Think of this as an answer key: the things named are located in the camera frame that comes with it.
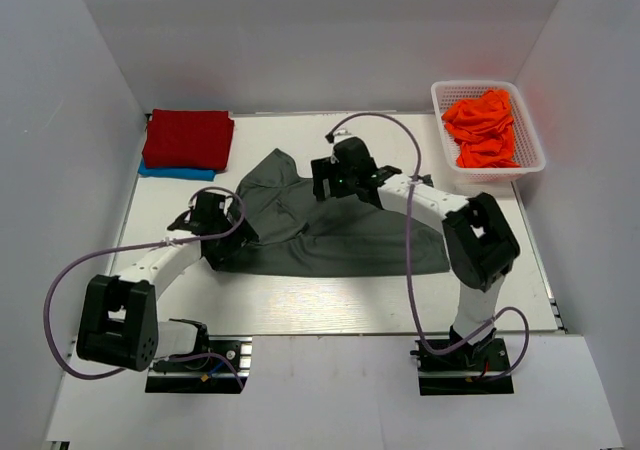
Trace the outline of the dark grey t-shirt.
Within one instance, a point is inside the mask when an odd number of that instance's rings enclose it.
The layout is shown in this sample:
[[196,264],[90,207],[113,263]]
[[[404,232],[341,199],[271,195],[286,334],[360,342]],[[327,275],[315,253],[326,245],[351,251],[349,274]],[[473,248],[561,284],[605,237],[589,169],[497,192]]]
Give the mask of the dark grey t-shirt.
[[319,202],[294,159],[275,149],[239,183],[246,218],[259,235],[219,270],[253,275],[349,278],[446,273],[441,235],[411,224],[412,265],[406,265],[405,217],[355,196]]

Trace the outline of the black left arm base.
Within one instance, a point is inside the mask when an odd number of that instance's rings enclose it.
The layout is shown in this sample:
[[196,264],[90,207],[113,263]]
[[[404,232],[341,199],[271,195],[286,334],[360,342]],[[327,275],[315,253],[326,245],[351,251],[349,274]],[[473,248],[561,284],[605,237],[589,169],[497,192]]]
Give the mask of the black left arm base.
[[239,395],[250,374],[251,337],[210,337],[204,357],[156,361],[148,370],[148,394]]

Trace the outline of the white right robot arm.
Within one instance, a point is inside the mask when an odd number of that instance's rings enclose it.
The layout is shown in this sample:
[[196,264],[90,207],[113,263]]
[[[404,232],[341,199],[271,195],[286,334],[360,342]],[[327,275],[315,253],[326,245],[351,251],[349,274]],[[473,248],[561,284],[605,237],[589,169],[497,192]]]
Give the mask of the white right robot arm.
[[373,159],[346,166],[333,157],[311,162],[313,194],[319,201],[356,196],[379,209],[406,217],[406,265],[412,265],[411,224],[420,222],[438,232],[445,243],[449,265],[457,277],[457,314],[450,327],[450,345],[443,350],[425,347],[434,355],[452,354],[461,367],[472,369],[488,355],[486,340],[493,337],[495,310],[501,287],[520,247],[495,198],[487,193],[466,197],[425,184],[419,177]]

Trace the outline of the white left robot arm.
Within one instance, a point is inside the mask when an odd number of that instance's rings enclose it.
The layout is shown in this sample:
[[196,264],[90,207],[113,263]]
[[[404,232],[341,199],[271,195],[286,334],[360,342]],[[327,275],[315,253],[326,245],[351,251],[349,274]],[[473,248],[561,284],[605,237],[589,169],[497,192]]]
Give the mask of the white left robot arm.
[[258,235],[237,211],[185,211],[171,223],[165,239],[116,275],[97,275],[86,289],[76,343],[78,356],[143,371],[153,361],[178,357],[199,369],[211,357],[201,323],[160,322],[157,300],[189,267],[206,257],[216,266]]

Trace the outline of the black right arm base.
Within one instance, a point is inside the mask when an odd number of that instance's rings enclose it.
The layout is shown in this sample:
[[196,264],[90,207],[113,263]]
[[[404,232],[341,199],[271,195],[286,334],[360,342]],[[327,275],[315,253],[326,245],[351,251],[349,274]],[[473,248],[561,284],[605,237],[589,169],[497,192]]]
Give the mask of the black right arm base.
[[510,368],[503,338],[487,337],[473,347],[437,356],[425,350],[419,340],[410,351],[417,364],[421,396],[508,395],[514,393],[510,375],[498,378]]

